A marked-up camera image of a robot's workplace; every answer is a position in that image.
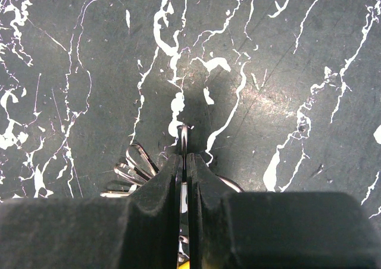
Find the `dark gray countertop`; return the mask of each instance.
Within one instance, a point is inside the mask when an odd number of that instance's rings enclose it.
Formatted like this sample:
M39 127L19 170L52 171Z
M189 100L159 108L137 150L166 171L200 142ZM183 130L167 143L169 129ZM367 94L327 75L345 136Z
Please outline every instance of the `dark gray countertop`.
M245 190L346 192L380 230L379 18L381 0L0 0L0 197L97 196L132 139L162 167L184 122Z

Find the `black marble surface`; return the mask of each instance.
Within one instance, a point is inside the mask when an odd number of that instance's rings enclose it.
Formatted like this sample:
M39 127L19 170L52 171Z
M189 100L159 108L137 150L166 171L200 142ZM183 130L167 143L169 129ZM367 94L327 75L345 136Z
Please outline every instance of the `black marble surface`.
M98 196L132 139L162 167L184 122L245 190L346 192L380 230L380 17L381 0L0 0L1 200Z

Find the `yellow object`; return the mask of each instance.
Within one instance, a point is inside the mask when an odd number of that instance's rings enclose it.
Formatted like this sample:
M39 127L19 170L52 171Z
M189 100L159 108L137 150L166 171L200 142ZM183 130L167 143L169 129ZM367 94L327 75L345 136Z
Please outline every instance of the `yellow object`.
M179 269L189 269L189 268L190 268L189 261L185 262L183 265L179 267Z

